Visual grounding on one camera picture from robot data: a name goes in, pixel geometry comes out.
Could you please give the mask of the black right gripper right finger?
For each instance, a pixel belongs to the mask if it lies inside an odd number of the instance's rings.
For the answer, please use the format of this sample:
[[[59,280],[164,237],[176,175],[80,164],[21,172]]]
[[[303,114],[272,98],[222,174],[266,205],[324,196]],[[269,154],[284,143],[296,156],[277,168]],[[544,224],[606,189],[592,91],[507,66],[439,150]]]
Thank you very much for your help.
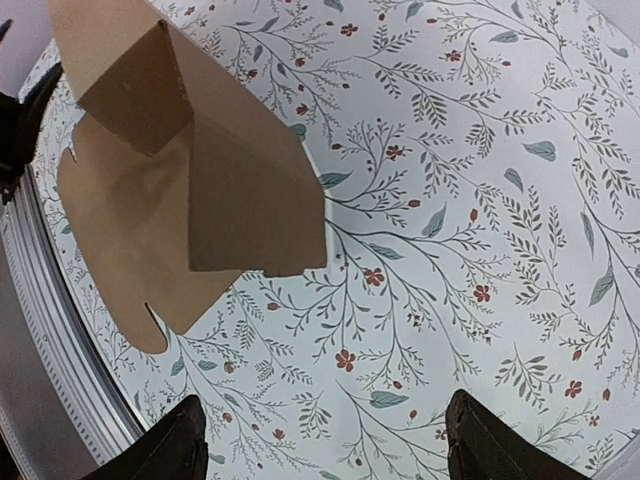
[[[451,479],[583,479],[585,476],[537,449],[463,389],[445,412]]]

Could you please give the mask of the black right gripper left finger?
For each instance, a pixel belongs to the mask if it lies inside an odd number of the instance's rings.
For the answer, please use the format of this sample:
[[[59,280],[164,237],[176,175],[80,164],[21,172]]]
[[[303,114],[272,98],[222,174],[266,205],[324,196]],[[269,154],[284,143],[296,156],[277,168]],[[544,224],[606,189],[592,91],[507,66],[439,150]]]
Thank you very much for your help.
[[[201,401],[188,395],[133,445],[83,480],[204,480],[205,429]]]

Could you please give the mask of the brown cardboard box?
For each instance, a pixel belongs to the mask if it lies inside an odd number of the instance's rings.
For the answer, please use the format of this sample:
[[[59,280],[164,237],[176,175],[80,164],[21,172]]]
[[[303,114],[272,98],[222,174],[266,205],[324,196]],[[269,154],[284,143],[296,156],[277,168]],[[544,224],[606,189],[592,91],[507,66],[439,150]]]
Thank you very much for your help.
[[[246,271],[327,263],[324,192],[300,138],[146,1],[52,1],[83,109],[59,197],[138,350],[164,352]]]

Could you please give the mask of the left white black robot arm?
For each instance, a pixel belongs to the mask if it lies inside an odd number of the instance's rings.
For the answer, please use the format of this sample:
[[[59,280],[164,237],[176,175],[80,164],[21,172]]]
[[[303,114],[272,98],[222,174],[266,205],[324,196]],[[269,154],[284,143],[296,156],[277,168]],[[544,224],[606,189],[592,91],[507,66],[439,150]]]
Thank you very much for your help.
[[[1,202],[14,199],[26,166],[35,155],[41,122],[64,70],[52,66],[23,102],[1,93]]]

